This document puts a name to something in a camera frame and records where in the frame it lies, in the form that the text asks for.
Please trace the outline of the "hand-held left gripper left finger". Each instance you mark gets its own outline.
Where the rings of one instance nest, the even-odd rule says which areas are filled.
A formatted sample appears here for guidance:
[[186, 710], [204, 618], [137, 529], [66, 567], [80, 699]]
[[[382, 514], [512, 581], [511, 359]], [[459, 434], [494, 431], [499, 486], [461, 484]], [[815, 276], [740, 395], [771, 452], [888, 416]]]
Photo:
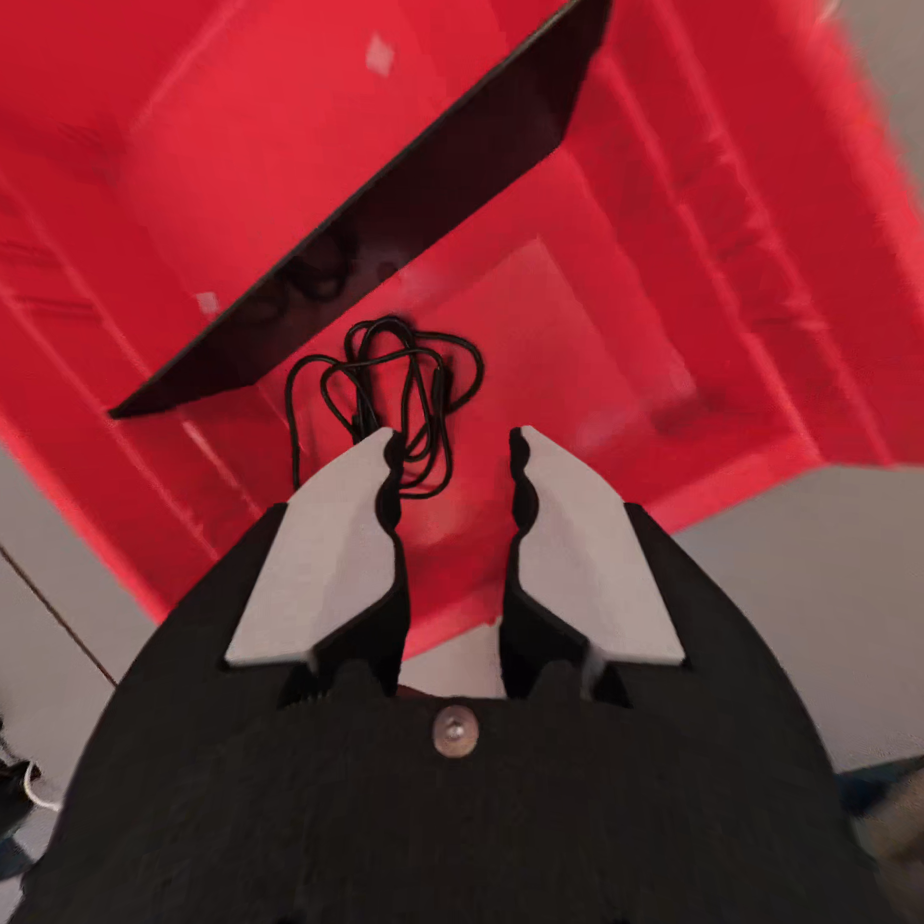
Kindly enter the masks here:
[[393, 695], [410, 630], [400, 482], [404, 436], [381, 427], [290, 497], [225, 652], [233, 668], [306, 664], [318, 690], [367, 664]]

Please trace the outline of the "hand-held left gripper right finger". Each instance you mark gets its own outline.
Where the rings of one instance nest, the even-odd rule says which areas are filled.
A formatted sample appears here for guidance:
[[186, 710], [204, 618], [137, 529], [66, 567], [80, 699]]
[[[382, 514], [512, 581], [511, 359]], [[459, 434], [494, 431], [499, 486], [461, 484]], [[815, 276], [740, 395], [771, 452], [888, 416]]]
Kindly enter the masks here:
[[583, 699], [639, 699], [632, 683], [685, 652], [619, 492], [533, 426], [509, 435], [514, 483], [498, 651], [504, 694], [527, 699], [552, 664]]

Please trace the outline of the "black cable grey plug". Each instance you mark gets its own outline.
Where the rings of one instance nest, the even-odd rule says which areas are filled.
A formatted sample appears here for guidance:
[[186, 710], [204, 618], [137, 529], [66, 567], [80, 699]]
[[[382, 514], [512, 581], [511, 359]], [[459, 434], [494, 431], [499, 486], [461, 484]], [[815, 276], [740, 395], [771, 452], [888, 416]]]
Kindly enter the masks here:
[[303, 482], [295, 410], [300, 374], [310, 366], [323, 366], [321, 399], [357, 445], [385, 425], [374, 372], [399, 362], [407, 364], [398, 402], [398, 431], [405, 438], [399, 496], [422, 502], [447, 489], [455, 472], [448, 420], [479, 394], [486, 374], [484, 358], [465, 337], [423, 330], [389, 314], [353, 324], [344, 336], [340, 357], [309, 353], [289, 369], [283, 386], [283, 409], [293, 491]]

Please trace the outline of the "red plastic bin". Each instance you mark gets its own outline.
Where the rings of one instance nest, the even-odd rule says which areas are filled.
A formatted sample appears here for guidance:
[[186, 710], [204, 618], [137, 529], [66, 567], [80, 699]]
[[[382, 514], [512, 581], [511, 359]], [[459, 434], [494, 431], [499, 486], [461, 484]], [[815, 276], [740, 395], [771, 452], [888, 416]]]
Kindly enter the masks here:
[[2, 2], [2, 440], [157, 621], [290, 495], [289, 368], [383, 315], [486, 365], [409, 656], [499, 614], [514, 427], [670, 531], [922, 465], [922, 209], [822, 2], [612, 2], [547, 158], [257, 384], [109, 417], [566, 3]]

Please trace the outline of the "black bin divider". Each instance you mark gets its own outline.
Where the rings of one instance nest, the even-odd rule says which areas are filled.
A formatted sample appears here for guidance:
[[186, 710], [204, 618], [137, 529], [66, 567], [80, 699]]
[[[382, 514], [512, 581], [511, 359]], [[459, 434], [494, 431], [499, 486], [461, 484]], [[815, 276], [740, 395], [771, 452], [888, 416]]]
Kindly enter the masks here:
[[108, 411], [123, 421], [257, 384], [565, 139], [612, 2], [567, 2]]

